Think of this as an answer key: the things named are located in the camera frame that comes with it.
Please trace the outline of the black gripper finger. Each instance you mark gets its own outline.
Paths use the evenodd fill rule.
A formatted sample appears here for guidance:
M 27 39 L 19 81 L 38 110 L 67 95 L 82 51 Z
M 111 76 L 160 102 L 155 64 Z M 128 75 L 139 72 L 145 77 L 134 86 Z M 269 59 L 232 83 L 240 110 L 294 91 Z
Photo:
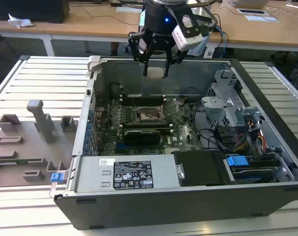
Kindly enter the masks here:
M 141 54 L 139 52 L 140 41 L 143 40 L 146 44 L 144 52 Z M 147 75 L 149 59 L 152 56 L 156 40 L 153 39 L 146 31 L 143 32 L 130 32 L 128 36 L 128 43 L 135 61 L 144 64 L 143 76 Z
M 164 51 L 166 53 L 164 77 L 168 77 L 170 66 L 181 63 L 185 57 L 185 52 L 180 51 L 176 44 L 164 44 Z

